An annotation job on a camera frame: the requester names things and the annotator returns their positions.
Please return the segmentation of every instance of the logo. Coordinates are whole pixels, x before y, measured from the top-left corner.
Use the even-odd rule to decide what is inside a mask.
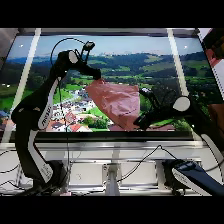
[[[48,105],[46,114],[45,114],[44,119],[43,119],[43,121],[42,121],[42,125],[43,125],[43,126],[44,126],[45,123],[47,122],[47,119],[48,119],[48,117],[49,117],[49,115],[50,115],[50,112],[51,112],[51,105]]]

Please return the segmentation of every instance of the landscape image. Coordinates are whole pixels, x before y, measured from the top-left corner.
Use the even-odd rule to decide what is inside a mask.
[[[54,45],[68,36],[41,36],[28,75],[23,98],[38,89],[49,75],[50,54]],[[93,41],[96,46],[88,58],[88,65],[99,68],[107,82],[138,85],[151,89],[162,105],[172,103],[181,95],[175,63],[167,37],[147,36],[73,36],[84,42]],[[13,100],[29,53],[32,36],[16,38],[0,73],[0,131],[8,123],[11,130],[16,125],[10,119]],[[175,38],[188,91],[208,116],[209,104],[222,103],[218,85],[197,38]],[[53,62],[60,51],[82,45],[74,40],[58,45]],[[124,131],[114,124],[88,96],[85,87],[92,77],[69,70],[61,85],[62,107],[68,132]],[[140,113],[152,110],[148,99],[140,95]],[[182,120],[164,120],[152,124],[147,131],[188,131]],[[53,115],[45,130],[65,132],[66,125],[60,107],[59,90],[54,95]]]

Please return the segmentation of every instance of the white circular joint cap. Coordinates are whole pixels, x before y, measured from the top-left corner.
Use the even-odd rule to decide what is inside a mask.
[[[68,57],[69,57],[69,60],[74,64],[78,61],[78,58],[76,57],[76,54],[74,51],[70,51]]]
[[[190,100],[186,96],[179,97],[173,105],[173,108],[178,111],[186,111],[190,107]]]

